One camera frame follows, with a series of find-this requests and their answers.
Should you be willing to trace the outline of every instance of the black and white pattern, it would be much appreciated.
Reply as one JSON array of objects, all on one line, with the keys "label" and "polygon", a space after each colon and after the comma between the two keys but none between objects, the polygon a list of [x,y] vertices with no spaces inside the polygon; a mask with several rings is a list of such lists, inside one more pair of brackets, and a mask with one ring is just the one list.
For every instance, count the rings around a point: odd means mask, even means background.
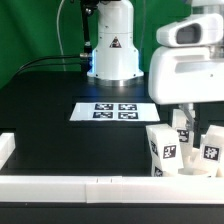
[{"label": "black and white pattern", "polygon": [[189,131],[177,129],[179,135],[179,141],[181,143],[188,143],[189,142]]},{"label": "black and white pattern", "polygon": [[169,145],[164,147],[164,154],[163,158],[164,159],[169,159],[169,158],[174,158],[176,157],[176,145]]},{"label": "black and white pattern", "polygon": [[94,112],[93,113],[93,118],[95,118],[95,119],[99,119],[99,118],[112,119],[113,118],[113,113],[112,112]]},{"label": "black and white pattern", "polygon": [[151,149],[158,156],[158,150],[157,150],[156,144],[152,141],[151,141]]},{"label": "black and white pattern", "polygon": [[136,104],[119,104],[118,109],[119,110],[136,111],[137,110],[137,105]]},{"label": "black and white pattern", "polygon": [[154,177],[162,177],[162,176],[163,176],[163,171],[155,166]]},{"label": "black and white pattern", "polygon": [[136,113],[136,112],[119,112],[118,119],[137,120],[138,113]]},{"label": "black and white pattern", "polygon": [[208,146],[205,145],[204,151],[203,151],[203,158],[212,160],[212,161],[219,161],[219,154],[220,154],[220,148]]},{"label": "black and white pattern", "polygon": [[95,110],[113,110],[114,105],[109,103],[97,103],[95,105]]}]

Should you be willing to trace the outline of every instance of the white block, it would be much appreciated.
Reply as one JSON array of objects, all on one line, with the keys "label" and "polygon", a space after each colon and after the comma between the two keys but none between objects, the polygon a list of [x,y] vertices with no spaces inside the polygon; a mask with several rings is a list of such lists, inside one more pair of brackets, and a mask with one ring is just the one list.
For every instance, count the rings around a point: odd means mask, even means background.
[{"label": "white block", "polygon": [[178,133],[167,124],[146,126],[153,163],[162,171],[183,168]]},{"label": "white block", "polygon": [[184,164],[184,168],[190,168],[190,167],[192,167],[191,157],[190,156],[184,157],[183,158],[183,164]]},{"label": "white block", "polygon": [[9,156],[15,149],[15,138],[13,133],[3,133],[0,136],[0,169],[4,166]]},{"label": "white block", "polygon": [[211,172],[212,177],[215,177],[221,164],[224,164],[224,128],[211,125],[193,167]]},{"label": "white block", "polygon": [[204,140],[205,140],[205,136],[206,136],[206,135],[201,135],[200,145],[204,142]]},{"label": "white block", "polygon": [[[190,114],[195,117],[195,111],[191,110]],[[189,156],[192,153],[194,144],[194,132],[186,129],[187,117],[182,110],[173,110],[172,128],[179,134],[180,148],[182,156]]]},{"label": "white block", "polygon": [[151,169],[151,176],[152,177],[166,177],[166,176],[177,176],[178,169],[175,168],[174,170],[169,169],[169,171],[164,171],[159,169],[152,160],[152,169]]},{"label": "white block", "polygon": [[216,177],[224,177],[224,166],[219,166]]},{"label": "white block", "polygon": [[196,159],[197,155],[200,153],[200,150],[198,148],[192,148],[192,153],[190,155],[191,162]]}]

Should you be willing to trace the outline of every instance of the green backdrop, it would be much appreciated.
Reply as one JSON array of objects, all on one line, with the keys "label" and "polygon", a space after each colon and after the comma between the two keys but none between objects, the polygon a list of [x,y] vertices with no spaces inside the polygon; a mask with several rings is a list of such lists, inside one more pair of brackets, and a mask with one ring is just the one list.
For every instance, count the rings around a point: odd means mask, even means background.
[{"label": "green backdrop", "polygon": [[[131,0],[135,9],[134,43],[141,45],[144,0]],[[0,88],[27,61],[60,54],[56,33],[56,16],[61,0],[0,1]],[[156,30],[190,14],[190,7],[181,0],[145,0],[146,30],[140,67],[148,71],[150,58],[159,46]],[[97,13],[89,18],[93,46],[97,40]],[[66,0],[62,9],[61,38],[65,54],[82,52],[83,35],[79,0]],[[78,66],[70,70],[79,71]]]}]

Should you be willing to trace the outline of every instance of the black table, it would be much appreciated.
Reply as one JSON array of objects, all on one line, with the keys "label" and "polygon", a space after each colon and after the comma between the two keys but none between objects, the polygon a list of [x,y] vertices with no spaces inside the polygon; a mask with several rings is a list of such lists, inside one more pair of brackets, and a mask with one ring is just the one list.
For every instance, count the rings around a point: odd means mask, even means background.
[{"label": "black table", "polygon": [[[103,87],[78,72],[27,72],[0,91],[0,132],[16,149],[1,175],[149,176],[151,122],[69,121],[76,102],[152,102],[144,84]],[[170,123],[170,107],[160,107]],[[0,223],[222,223],[223,206],[0,203]]]}]

